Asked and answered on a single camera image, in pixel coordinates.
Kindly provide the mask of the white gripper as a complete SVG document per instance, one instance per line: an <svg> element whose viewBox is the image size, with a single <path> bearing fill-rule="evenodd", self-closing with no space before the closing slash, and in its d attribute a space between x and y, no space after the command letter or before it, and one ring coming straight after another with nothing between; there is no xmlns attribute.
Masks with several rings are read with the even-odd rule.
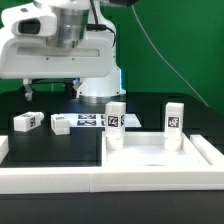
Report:
<svg viewBox="0 0 224 224"><path fill-rule="evenodd" d="M73 49L52 48L44 38L18 37L6 28L0 30L0 78L24 79L25 98L31 101L32 80L38 78L75 78L75 97L80 94L80 78L106 77L115 67L113 35L86 32Z"/></svg>

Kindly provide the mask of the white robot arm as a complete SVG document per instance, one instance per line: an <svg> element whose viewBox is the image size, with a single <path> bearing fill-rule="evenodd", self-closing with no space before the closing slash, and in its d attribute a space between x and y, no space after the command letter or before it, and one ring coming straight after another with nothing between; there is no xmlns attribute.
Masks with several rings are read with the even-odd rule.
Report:
<svg viewBox="0 0 224 224"><path fill-rule="evenodd" d="M139 0L33 0L2 11L0 78L21 79L32 99L36 79L69 79L76 97L93 103L123 95L116 28L102 5Z"/></svg>

